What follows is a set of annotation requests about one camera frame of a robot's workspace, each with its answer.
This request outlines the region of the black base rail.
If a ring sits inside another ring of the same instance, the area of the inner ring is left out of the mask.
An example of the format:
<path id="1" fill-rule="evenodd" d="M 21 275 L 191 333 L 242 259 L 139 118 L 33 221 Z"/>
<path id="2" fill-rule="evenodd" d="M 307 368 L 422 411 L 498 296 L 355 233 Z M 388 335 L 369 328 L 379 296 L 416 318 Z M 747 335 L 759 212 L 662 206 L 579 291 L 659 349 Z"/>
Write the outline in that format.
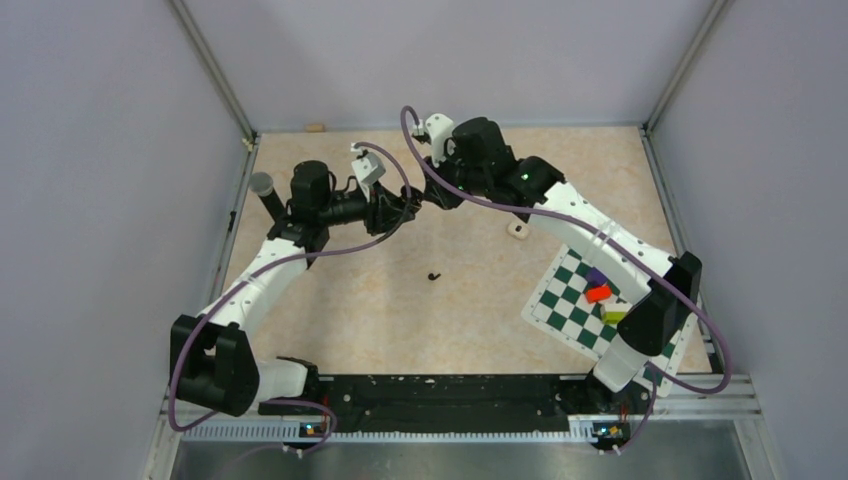
<path id="1" fill-rule="evenodd" d="M 304 400 L 335 413 L 339 433 L 566 432 L 579 415 L 632 419 L 649 389 L 611 393 L 585 375 L 334 375 Z"/>

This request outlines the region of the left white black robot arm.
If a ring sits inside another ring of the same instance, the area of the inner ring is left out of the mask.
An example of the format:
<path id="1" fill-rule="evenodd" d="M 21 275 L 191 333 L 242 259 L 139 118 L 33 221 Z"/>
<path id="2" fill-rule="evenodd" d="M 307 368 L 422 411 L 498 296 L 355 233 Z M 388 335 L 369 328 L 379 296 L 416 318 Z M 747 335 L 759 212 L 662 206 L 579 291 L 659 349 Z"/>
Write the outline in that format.
<path id="1" fill-rule="evenodd" d="M 354 188 L 340 190 L 328 165 L 307 160 L 293 169 L 291 196 L 281 201 L 272 179 L 260 172 L 251 189 L 274 221 L 258 253 L 223 294 L 196 315 L 181 315 L 171 328 L 169 402 L 182 400 L 213 412 L 240 416 L 272 399 L 297 413 L 319 404 L 314 365 L 291 357 L 256 360 L 252 338 L 291 283 L 329 255 L 329 230 L 360 222 L 377 241 L 414 219 L 423 194 L 408 181 L 393 193 L 371 153 L 352 163 Z"/>

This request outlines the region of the green white block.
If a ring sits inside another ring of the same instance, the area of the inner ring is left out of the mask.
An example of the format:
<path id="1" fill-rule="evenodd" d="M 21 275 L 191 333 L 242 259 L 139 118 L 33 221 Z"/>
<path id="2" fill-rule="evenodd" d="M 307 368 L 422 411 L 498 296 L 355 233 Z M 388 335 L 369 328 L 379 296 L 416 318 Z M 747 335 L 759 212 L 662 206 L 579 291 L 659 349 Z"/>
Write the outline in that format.
<path id="1" fill-rule="evenodd" d="M 617 325 L 632 309 L 627 302 L 603 303 L 600 307 L 600 318 L 605 325 Z"/>

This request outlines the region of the green white chessboard mat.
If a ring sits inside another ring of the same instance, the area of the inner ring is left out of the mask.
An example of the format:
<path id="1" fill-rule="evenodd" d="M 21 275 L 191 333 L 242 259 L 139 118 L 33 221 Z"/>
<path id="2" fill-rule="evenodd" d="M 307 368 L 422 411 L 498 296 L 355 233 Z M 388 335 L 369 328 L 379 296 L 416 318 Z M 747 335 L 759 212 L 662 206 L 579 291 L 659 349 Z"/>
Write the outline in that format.
<path id="1" fill-rule="evenodd" d="M 627 305 L 620 289 L 612 281 L 606 285 L 611 296 L 601 303 L 587 301 L 590 289 L 586 274 L 590 265 L 573 249 L 563 245 L 522 308 L 521 317 L 530 325 L 555 338 L 570 349 L 597 362 L 617 336 L 615 325 L 602 320 L 603 305 Z M 663 373 L 675 376 L 683 362 L 693 334 L 698 332 L 698 319 L 690 314 L 678 333 L 667 342 L 651 364 Z"/>

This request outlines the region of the small wooden piece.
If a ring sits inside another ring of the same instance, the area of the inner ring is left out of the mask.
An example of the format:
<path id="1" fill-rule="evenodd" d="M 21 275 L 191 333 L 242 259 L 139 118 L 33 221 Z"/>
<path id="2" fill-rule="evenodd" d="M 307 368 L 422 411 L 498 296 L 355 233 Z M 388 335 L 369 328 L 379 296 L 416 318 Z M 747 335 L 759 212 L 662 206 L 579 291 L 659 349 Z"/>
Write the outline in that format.
<path id="1" fill-rule="evenodd" d="M 304 126 L 306 133 L 323 133 L 326 131 L 326 126 L 322 123 L 307 124 Z"/>

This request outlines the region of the red block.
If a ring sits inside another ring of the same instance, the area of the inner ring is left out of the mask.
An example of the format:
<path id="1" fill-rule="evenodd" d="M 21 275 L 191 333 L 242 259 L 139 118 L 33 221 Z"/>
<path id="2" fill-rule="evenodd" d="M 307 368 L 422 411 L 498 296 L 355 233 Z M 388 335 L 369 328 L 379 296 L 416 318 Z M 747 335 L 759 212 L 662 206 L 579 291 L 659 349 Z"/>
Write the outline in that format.
<path id="1" fill-rule="evenodd" d="M 589 288 L 584 295 L 589 303 L 599 303 L 609 300 L 613 296 L 613 291 L 609 285 L 600 285 Z"/>

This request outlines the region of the black microphone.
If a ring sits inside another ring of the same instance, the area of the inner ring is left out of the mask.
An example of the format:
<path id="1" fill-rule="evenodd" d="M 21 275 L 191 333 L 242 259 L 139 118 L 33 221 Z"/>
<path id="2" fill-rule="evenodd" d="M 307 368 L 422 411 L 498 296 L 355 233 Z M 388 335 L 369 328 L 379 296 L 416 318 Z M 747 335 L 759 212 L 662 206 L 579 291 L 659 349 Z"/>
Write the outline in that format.
<path id="1" fill-rule="evenodd" d="M 283 218 L 287 211 L 274 186 L 274 180 L 267 172 L 255 172 L 249 178 L 248 187 L 261 201 L 273 221 Z"/>

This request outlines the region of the purple block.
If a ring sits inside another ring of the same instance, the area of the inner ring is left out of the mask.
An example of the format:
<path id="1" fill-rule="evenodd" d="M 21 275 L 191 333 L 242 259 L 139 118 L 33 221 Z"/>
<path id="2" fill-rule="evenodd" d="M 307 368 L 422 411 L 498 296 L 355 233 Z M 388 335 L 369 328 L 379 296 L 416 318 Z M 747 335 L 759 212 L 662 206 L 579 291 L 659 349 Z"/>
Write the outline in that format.
<path id="1" fill-rule="evenodd" d="M 586 281 L 592 287 L 600 287 L 608 283 L 608 278 L 599 269 L 591 267 L 586 273 Z"/>

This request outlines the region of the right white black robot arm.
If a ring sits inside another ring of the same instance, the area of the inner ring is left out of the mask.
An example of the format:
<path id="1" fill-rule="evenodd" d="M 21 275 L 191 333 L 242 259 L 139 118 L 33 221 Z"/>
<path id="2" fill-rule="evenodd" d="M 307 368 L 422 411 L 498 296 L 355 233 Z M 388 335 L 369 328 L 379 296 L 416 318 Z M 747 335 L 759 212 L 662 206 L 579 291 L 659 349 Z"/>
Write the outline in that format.
<path id="1" fill-rule="evenodd" d="M 494 121 L 477 117 L 455 124 L 434 114 L 416 121 L 405 139 L 431 148 L 429 156 L 416 159 L 433 202 L 453 209 L 469 201 L 545 229 L 599 267 L 632 304 L 589 373 L 586 397 L 594 409 L 614 411 L 626 400 L 626 386 L 680 326 L 703 314 L 697 256 L 674 257 L 643 242 L 586 201 L 547 161 L 516 159 Z"/>

